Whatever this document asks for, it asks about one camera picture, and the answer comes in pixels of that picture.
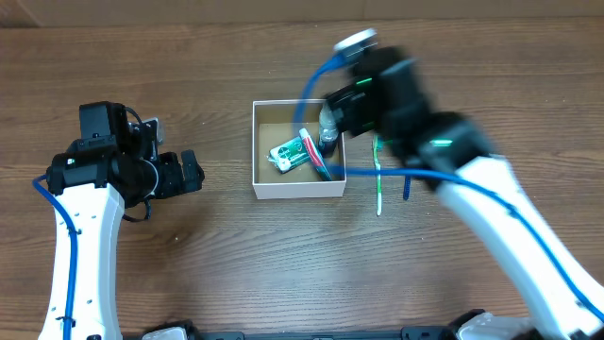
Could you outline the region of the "clear pump sanitizer bottle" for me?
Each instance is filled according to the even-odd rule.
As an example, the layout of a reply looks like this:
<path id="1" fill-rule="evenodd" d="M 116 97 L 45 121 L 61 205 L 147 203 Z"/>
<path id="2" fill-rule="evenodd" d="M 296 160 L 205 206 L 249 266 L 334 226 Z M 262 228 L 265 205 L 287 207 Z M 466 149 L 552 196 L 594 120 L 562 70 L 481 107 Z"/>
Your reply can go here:
<path id="1" fill-rule="evenodd" d="M 330 158 L 339 139 L 339 130 L 330 107 L 325 103 L 319 114 L 319 138 L 317 148 L 324 158 Z"/>

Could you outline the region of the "green white toothbrush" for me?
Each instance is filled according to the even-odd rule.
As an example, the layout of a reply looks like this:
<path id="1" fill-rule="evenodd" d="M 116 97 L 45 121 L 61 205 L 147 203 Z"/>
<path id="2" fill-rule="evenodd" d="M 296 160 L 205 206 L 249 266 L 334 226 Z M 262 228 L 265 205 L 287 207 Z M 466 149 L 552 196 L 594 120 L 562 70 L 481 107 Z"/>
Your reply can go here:
<path id="1" fill-rule="evenodd" d="M 375 135 L 372 143 L 372 151 L 373 151 L 373 162 L 376 174 L 376 190 L 377 190 L 377 216 L 381 216 L 382 213 L 382 189 L 381 189 L 381 164 L 378 158 L 378 153 L 382 148 L 382 142 L 380 138 Z"/>

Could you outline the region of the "white green toothpaste tube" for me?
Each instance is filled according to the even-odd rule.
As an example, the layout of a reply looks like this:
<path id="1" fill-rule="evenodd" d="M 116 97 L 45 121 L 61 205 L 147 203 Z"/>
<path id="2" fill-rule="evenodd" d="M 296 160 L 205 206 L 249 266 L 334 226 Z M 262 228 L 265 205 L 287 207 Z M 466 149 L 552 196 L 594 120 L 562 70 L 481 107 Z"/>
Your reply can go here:
<path id="1" fill-rule="evenodd" d="M 299 136 L 310 157 L 310 162 L 314 166 L 320 178 L 324 181 L 332 181 L 332 176 L 327 170 L 321 153 L 318 151 L 312 137 L 305 128 L 299 130 Z"/>

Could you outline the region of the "green soap bar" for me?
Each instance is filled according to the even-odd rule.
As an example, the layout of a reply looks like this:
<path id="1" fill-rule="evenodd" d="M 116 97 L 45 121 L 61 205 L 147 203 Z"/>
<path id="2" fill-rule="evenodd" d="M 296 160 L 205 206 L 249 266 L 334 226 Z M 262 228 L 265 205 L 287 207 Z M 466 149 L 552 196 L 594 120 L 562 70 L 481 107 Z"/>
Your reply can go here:
<path id="1" fill-rule="evenodd" d="M 308 162 L 310 155 L 301 138 L 295 137 L 284 144 L 272 148 L 269 151 L 267 159 L 281 174 L 285 174 L 295 167 Z"/>

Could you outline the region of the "blue disposable razor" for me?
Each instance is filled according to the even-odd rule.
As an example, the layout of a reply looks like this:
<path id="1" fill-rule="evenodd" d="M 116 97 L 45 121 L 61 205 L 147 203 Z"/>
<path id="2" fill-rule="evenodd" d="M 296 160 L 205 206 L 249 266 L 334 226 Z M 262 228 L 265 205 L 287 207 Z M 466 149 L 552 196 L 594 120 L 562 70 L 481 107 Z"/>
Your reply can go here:
<path id="1" fill-rule="evenodd" d="M 404 188 L 403 188 L 403 199 L 409 200 L 411 195 L 411 177 L 405 176 L 404 179 Z"/>

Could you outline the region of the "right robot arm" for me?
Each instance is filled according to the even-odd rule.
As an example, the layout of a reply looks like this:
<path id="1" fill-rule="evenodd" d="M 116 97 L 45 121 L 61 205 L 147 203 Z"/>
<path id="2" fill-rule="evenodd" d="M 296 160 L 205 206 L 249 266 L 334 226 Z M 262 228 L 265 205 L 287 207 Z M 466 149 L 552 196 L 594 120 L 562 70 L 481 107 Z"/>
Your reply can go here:
<path id="1" fill-rule="evenodd" d="M 436 111 L 396 47 L 347 47 L 329 66 L 349 85 L 327 96 L 339 131 L 373 130 L 402 166 L 384 176 L 423 180 L 485 245 L 527 305 L 543 339 L 600 339 L 603 286 L 573 257 L 530 201 L 486 134 L 454 111 Z"/>

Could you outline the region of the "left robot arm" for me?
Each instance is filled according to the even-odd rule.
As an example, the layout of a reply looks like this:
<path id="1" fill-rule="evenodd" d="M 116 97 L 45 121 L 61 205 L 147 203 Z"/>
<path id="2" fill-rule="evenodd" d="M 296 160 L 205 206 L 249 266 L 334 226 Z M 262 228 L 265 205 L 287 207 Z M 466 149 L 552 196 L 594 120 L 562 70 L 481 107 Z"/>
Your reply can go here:
<path id="1" fill-rule="evenodd" d="M 201 190 L 191 150 L 159 153 L 156 118 L 120 103 L 79 108 L 80 137 L 56 155 L 34 188 L 51 204 L 56 248 L 42 339 L 120 339 L 116 306 L 119 229 L 139 204 Z"/>

